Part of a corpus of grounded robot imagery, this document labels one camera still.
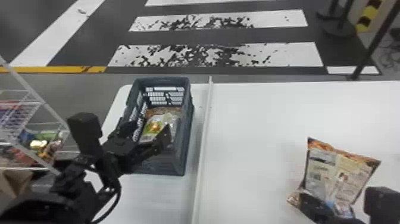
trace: metal shelf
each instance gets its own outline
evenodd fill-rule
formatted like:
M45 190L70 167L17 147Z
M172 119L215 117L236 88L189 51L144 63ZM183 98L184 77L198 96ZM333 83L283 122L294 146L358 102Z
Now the metal shelf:
M68 125L1 55L0 66L21 86L0 86L0 170L48 170L60 174L53 163L68 138ZM32 123L37 117L40 122ZM32 145L33 141L39 142L39 147Z
M0 101L0 130L15 141L41 105L35 101Z

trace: black pole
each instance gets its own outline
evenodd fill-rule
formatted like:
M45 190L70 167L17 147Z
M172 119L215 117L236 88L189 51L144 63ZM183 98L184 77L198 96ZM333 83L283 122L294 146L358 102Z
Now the black pole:
M353 6L354 0L347 0L346 5L345 5L345 10L342 14L342 16L339 19L339 22L337 23L337 28L338 29L343 29L343 26L345 25L345 22L347 21L347 17L349 16L351 7Z
M324 4L318 11L317 16L323 20L338 20L342 15L342 7L338 7L339 0L331 0L330 4Z
M386 32L390 28L390 25L396 19L397 15L400 12L400 0L397 0L395 5L393 6L392 10L390 11L389 15L387 15L386 19L384 20L382 26L376 33L374 39L372 40L370 46L367 49L367 53L365 57L361 60L357 68L355 69L354 73L350 75L347 80L358 80L360 77L361 71L364 69L365 65L371 58L372 53L375 49L379 46L379 43L382 41L383 37L385 36Z
M322 27L324 31L336 38L351 38L355 36L356 31L353 24L348 21L348 16L353 6L354 0L347 0L343 13L339 17L339 21L324 21Z
M338 7L339 0L332 0L329 6L329 14L333 14L336 11L336 8Z

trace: dark blue basket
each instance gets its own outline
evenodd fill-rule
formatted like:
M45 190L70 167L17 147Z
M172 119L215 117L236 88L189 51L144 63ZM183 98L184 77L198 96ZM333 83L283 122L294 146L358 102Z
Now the dark blue basket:
M171 99L165 100L163 105L152 102L148 96L147 91L154 87L176 87L177 94L182 96L181 103L172 101ZM146 102L148 108L154 107L181 107L182 118L179 121L175 140L170 149L164 150L160 155L153 156L144 161L142 165L135 171L135 173L146 173L155 175L185 175L186 159L188 156L188 148L190 141L190 129L192 127L192 119L194 114L194 107L192 102L192 95L190 93L190 82L185 77L152 77L144 79L136 79L132 89L130 90L129 97L126 101L126 109L123 117L121 117L118 125L128 122L130 120L140 120L140 113L143 113L143 104Z

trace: white painted stripe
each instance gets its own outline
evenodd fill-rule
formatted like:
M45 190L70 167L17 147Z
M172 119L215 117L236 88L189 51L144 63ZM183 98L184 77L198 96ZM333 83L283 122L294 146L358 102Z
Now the white painted stripe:
M307 27L302 10L142 16L130 32L223 28Z
M221 45L120 45L108 66L322 67L314 42Z
M11 66L47 66L105 0L77 0L24 49Z
M355 66L327 66L329 74L352 74L355 70ZM361 74L379 74L378 69L375 66L365 66L361 71Z
M250 1L276 1L276 0L250 0ZM148 0L146 6L159 5L192 5L221 2L248 2L246 0Z

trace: white table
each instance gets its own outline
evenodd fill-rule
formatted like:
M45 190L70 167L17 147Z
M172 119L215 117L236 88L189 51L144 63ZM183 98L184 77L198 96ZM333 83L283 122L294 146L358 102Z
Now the white table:
M121 203L105 223L312 223L286 202L302 180L308 136L382 160L368 186L400 191L400 82L210 86L199 172L193 150L207 85L192 85L197 114L185 177L124 176ZM120 92L103 126L106 134L120 116L110 114L125 103ZM355 212L367 222L363 197Z
M103 123L101 143L115 129L122 116L131 85L121 87ZM195 114L192 123L186 174L184 177L155 175L124 175L121 200L103 224L188 224L192 217L195 196L201 133L208 96L207 84L192 85ZM94 186L101 186L93 173L86 178Z

